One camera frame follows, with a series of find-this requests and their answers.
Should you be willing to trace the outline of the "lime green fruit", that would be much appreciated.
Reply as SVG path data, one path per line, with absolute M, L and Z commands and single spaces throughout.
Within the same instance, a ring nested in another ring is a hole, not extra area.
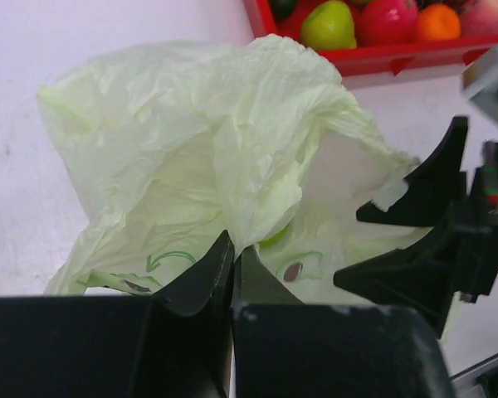
M 283 229 L 281 229 L 279 232 L 277 232 L 276 234 L 271 236 L 269 239 L 260 241 L 259 242 L 260 247 L 262 249 L 265 249 L 265 248 L 268 248 L 268 247 L 271 247 L 271 246 L 277 244 L 280 240 L 282 240 L 284 238 L 289 227 L 290 227 L 290 224 L 287 224 Z

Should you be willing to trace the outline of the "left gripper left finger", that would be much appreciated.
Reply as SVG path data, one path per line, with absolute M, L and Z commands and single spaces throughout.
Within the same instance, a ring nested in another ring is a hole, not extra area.
M 0 397 L 224 397 L 234 248 L 151 295 L 0 298 Z

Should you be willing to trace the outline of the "pink peach from bag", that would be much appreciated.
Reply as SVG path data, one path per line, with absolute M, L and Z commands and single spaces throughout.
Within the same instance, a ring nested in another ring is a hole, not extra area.
M 460 9 L 461 36 L 498 35 L 498 0 L 466 1 Z

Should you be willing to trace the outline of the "pale green plastic bag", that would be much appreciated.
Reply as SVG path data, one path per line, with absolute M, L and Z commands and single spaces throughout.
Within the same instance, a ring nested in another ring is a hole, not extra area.
M 400 199 L 418 160 L 291 39 L 133 46 L 77 66 L 37 104 L 89 220 L 47 294 L 153 293 L 227 232 L 301 301 L 362 304 L 334 272 L 427 234 L 356 220 L 367 201 Z

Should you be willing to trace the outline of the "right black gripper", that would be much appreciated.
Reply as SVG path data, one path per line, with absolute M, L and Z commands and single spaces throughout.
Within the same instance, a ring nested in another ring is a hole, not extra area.
M 468 118 L 455 116 L 431 155 L 403 181 L 407 192 L 387 211 L 373 201 L 356 211 L 366 223 L 432 227 L 466 194 L 461 162 Z M 456 292 L 464 303 L 489 295 L 498 276 L 498 142 L 482 146 L 482 165 L 456 230 L 436 227 L 406 249 L 391 250 L 334 273 L 334 286 L 378 305 L 418 311 L 439 337 Z

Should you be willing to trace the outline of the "orange fruit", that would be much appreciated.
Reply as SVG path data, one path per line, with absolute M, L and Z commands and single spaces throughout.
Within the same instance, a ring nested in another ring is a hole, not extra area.
M 414 41 L 447 41 L 460 37 L 460 18 L 447 5 L 435 3 L 424 8 L 418 14 L 414 31 Z

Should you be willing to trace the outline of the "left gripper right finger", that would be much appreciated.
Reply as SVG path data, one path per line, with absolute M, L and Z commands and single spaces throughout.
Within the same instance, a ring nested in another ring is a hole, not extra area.
M 246 248 L 235 263 L 239 397 L 452 397 L 437 339 L 410 308 L 305 304 Z

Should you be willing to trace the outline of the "red apple from bag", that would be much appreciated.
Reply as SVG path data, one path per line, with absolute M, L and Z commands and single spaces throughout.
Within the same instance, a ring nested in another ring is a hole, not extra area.
M 365 46 L 408 43 L 413 38 L 418 13 L 415 1 L 372 1 L 360 13 L 360 40 Z

